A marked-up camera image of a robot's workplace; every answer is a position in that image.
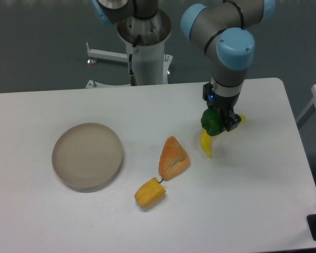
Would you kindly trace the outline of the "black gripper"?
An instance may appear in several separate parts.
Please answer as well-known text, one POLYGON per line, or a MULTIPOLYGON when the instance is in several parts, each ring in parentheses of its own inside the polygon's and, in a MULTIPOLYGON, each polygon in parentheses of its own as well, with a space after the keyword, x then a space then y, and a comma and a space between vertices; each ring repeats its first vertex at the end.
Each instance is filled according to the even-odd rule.
POLYGON ((220 85, 214 85, 211 82, 203 85, 202 98, 206 102, 208 108, 217 108, 220 112, 224 128, 227 132, 236 129, 241 123, 241 117, 234 112, 240 92, 233 92, 234 95, 220 95, 215 88, 222 88, 220 85))

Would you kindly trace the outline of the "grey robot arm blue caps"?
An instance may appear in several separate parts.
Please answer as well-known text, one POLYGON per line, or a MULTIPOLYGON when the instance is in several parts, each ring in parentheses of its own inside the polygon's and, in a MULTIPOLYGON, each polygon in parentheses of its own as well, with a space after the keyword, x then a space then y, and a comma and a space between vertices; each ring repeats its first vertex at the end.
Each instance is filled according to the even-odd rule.
MULTIPOLYGON (((101 23, 116 24, 126 44, 130 84, 161 84, 164 43, 172 23, 158 1, 92 1, 92 5, 101 23)), ((215 8, 194 4, 182 15, 184 35, 213 63, 211 80, 202 92, 208 107, 201 124, 208 135, 232 131, 240 124, 234 106, 255 49, 248 28, 274 9, 274 1, 224 1, 215 8)))

